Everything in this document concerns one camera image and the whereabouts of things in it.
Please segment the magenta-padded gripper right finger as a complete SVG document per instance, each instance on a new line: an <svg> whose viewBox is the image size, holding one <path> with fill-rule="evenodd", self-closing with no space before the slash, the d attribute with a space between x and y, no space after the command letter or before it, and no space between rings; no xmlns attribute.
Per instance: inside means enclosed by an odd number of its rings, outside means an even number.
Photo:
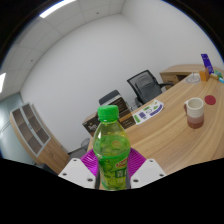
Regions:
<svg viewBox="0 0 224 224"><path fill-rule="evenodd" d="M154 159L146 159L137 150L130 150L126 180L128 189L146 186L165 176L166 173Z"/></svg>

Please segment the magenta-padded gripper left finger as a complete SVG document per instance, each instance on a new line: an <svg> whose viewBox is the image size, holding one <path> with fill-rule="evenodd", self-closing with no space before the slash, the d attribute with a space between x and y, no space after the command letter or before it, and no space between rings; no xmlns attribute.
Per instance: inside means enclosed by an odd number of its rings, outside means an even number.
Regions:
<svg viewBox="0 0 224 224"><path fill-rule="evenodd" d="M88 151L81 158L72 158L59 177L84 188L98 189L100 185L99 165L94 151Z"/></svg>

